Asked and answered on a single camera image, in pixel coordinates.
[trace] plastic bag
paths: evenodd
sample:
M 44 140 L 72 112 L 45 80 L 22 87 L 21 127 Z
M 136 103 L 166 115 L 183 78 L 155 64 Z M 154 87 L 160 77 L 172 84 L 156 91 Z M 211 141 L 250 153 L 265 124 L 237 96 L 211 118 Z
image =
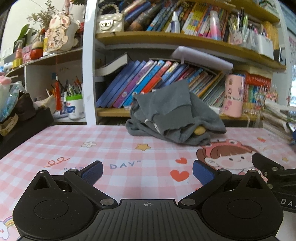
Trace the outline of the plastic bag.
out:
M 5 95 L 5 98 L 2 98 L 0 86 L 0 122 L 4 121 L 12 112 L 13 108 L 17 103 L 19 92 L 21 91 L 26 93 L 26 90 L 20 81 L 10 85 L 2 86 L 5 86 L 5 88 L 3 88 L 2 90 L 3 94 L 6 93 L 7 89 L 8 93 Z

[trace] pink tumbler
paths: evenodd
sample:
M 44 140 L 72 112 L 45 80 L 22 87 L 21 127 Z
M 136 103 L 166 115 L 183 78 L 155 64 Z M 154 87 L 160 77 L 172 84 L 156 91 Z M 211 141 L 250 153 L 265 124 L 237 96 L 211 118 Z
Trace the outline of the pink tumbler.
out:
M 223 112 L 225 115 L 239 118 L 242 116 L 244 77 L 229 74 L 226 76 Z

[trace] folded garment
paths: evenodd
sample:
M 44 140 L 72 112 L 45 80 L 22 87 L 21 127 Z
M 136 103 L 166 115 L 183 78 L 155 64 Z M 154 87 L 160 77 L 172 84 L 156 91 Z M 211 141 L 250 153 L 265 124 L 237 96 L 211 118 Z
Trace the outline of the folded garment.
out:
M 210 132 L 226 133 L 214 111 L 189 92 L 187 80 L 181 80 L 147 94 L 133 96 L 131 119 L 126 122 L 133 136 L 154 136 L 187 145 L 210 143 Z M 206 132 L 194 131 L 203 126 Z

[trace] beige strap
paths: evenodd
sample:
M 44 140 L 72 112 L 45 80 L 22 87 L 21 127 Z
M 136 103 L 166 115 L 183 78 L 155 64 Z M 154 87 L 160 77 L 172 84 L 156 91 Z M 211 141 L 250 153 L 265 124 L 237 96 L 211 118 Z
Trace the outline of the beige strap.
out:
M 16 125 L 18 121 L 18 115 L 15 114 L 14 117 L 9 117 L 7 121 L 0 125 L 0 134 L 6 136 L 12 128 Z

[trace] rainbow illustration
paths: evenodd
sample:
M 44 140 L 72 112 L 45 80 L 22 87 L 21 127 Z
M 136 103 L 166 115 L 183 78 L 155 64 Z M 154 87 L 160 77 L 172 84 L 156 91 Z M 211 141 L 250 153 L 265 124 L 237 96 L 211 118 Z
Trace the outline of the rainbow illustration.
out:
M 8 218 L 6 218 L 4 221 L 3 221 L 4 225 L 7 227 L 7 229 L 9 229 L 11 226 L 14 226 L 14 222 L 13 222 L 13 219 L 12 219 L 12 216 L 9 216 Z

